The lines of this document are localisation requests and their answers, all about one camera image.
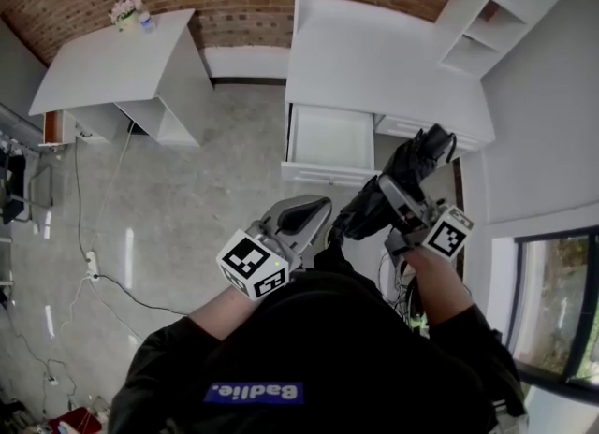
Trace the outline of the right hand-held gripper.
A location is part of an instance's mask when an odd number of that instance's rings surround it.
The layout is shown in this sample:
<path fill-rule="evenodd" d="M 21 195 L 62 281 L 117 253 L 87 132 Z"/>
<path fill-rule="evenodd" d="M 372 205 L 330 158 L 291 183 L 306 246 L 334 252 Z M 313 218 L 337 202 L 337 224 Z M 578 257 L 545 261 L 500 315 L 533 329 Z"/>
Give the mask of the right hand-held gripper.
<path fill-rule="evenodd" d="M 384 175 L 379 188 L 399 220 L 385 241 L 392 260 L 400 260 L 415 247 L 423 247 L 445 260 L 454 260 L 474 228 L 474 222 L 455 205 L 433 203 L 426 195 L 414 200 L 400 185 Z"/>

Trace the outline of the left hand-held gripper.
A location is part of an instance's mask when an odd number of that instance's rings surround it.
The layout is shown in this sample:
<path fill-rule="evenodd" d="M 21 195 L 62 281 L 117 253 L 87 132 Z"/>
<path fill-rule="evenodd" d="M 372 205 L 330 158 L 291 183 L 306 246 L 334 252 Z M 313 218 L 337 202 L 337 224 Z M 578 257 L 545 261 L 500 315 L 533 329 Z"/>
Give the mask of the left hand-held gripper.
<path fill-rule="evenodd" d="M 258 301 L 289 283 L 331 212 L 332 202 L 325 196 L 281 200 L 246 230 L 237 230 L 216 263 L 233 287 Z"/>

